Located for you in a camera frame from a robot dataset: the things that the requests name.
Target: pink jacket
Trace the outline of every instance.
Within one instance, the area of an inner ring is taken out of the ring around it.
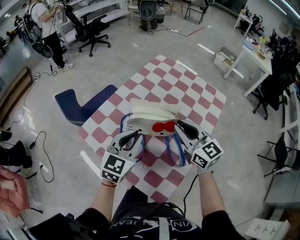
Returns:
[[[12,180],[15,190],[0,188],[0,210],[17,217],[23,210],[30,209],[26,179],[0,166],[0,182]]]

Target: pink and white checkered table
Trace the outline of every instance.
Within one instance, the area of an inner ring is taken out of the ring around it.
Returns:
[[[125,82],[80,128],[79,135],[100,157],[119,133],[121,118],[130,112],[132,98],[178,104],[179,119],[191,120],[209,134],[226,102],[225,95],[213,86],[159,55]],[[179,164],[178,146],[173,138],[169,139],[172,157]],[[145,136],[144,156],[126,179],[156,202],[165,202],[190,168],[188,163],[178,167],[169,158],[165,137]]]

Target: white t-shirt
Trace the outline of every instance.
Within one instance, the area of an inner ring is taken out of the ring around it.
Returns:
[[[56,31],[55,19],[50,18],[47,22],[43,22],[42,20],[39,19],[39,17],[44,12],[48,13],[48,10],[43,3],[37,3],[35,5],[32,4],[32,6],[30,6],[30,8],[29,8],[29,14],[30,14],[30,11],[31,11],[32,20],[38,25],[39,28],[42,29],[41,38],[45,38],[45,37],[53,34]]]

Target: black backpack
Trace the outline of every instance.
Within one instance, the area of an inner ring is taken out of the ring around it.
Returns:
[[[42,36],[42,30],[38,27],[38,25],[33,21],[31,17],[32,9],[36,4],[37,3],[32,5],[30,13],[29,13],[29,9],[30,9],[29,7],[28,11],[24,15],[25,27],[29,34],[29,37],[31,38],[30,40],[33,42],[41,41],[41,36]]]

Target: concrete floor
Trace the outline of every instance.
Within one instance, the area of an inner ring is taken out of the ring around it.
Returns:
[[[175,11],[180,12],[179,3]],[[75,63],[75,67],[57,76],[42,75],[32,86],[25,103],[25,116],[22,122],[12,127],[11,143],[22,140],[29,146],[39,131],[47,132],[45,149],[54,166],[55,180],[47,184],[38,173],[37,177],[28,181],[30,193],[34,201],[44,210],[41,215],[34,211],[27,211],[24,216],[27,225],[35,225],[61,212],[81,214],[89,207],[100,179],[88,167],[80,156],[84,150],[92,161],[100,166],[100,160],[92,149],[78,135],[78,127],[70,124],[61,113],[53,96],[67,89],[74,89],[80,104],[86,103],[105,86],[114,84],[120,87],[128,78],[137,72],[155,56],[162,54],[170,59],[179,60],[186,64],[199,76],[212,84],[227,97],[227,102],[213,130],[215,137],[224,154],[215,165],[214,177],[225,202],[226,210],[234,225],[238,225],[255,215],[265,211],[263,203],[271,176],[264,178],[263,173],[270,171],[272,165],[257,158],[267,148],[267,140],[276,141],[282,122],[282,111],[268,108],[269,119],[265,121],[260,114],[252,114],[255,98],[242,96],[253,83],[248,76],[256,69],[255,63],[246,56],[242,58],[237,69],[244,75],[241,78],[234,72],[224,80],[224,73],[213,64],[215,55],[200,48],[202,44],[217,53],[225,46],[236,55],[241,51],[243,36],[239,30],[233,30],[236,18],[220,9],[210,7],[203,22],[198,25],[200,15],[191,12],[191,17],[184,19],[184,15],[173,13],[166,15],[162,24],[168,28],[180,30],[188,35],[199,29],[195,34],[184,37],[176,33],[157,31],[153,36],[139,29],[139,19],[133,18],[131,26],[129,18],[119,19],[111,23],[110,28],[103,34],[108,34],[112,47],[97,44],[93,57],[89,57],[89,48],[79,53],[76,43],[65,58]],[[50,72],[49,63],[41,59],[39,65],[32,69],[35,72]],[[19,119],[22,114],[23,98],[12,111],[5,127],[12,120]],[[43,136],[37,145],[30,150],[32,158],[43,162],[51,169],[48,159],[43,152]],[[181,185],[169,199],[183,208],[183,197],[186,194],[196,169],[187,175]],[[51,173],[45,177],[50,180]],[[122,199],[130,185],[123,181],[117,187],[114,208]],[[201,208],[199,201],[199,184],[196,182],[187,198],[187,218],[201,225]],[[237,227],[244,233],[249,222]]]

